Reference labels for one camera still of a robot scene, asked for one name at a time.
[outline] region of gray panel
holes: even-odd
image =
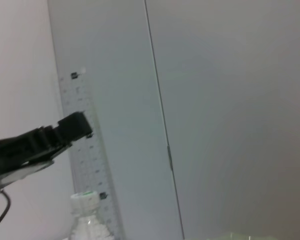
[[[181,239],[143,1],[49,3],[59,77],[86,68],[126,238]]]
[[[300,239],[300,1],[148,10],[185,237]]]

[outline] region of transparent ruler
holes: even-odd
[[[123,240],[122,225],[113,188],[100,126],[85,75],[69,72],[59,78],[64,116],[84,112],[93,130],[91,138],[76,141],[69,149],[74,190],[77,193],[97,191],[100,211],[116,240]]]

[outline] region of plastic water bottle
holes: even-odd
[[[99,213],[99,201],[96,191],[71,196],[75,221],[69,240],[115,240]]]

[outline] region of black cable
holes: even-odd
[[[9,195],[5,192],[4,189],[1,189],[0,190],[0,194],[2,194],[5,199],[6,199],[6,207],[5,207],[5,210],[3,211],[3,213],[1,214],[0,216],[0,223],[2,222],[2,220],[5,218],[5,216],[7,215],[7,212],[9,211],[10,209],[10,206],[11,206],[11,199],[9,197]]]

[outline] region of metal hinge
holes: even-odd
[[[172,157],[171,157],[171,150],[170,150],[170,146],[166,146],[167,150],[168,150],[168,156],[169,156],[169,163],[170,163],[170,168],[171,168],[171,171],[174,170],[174,167],[172,165]]]

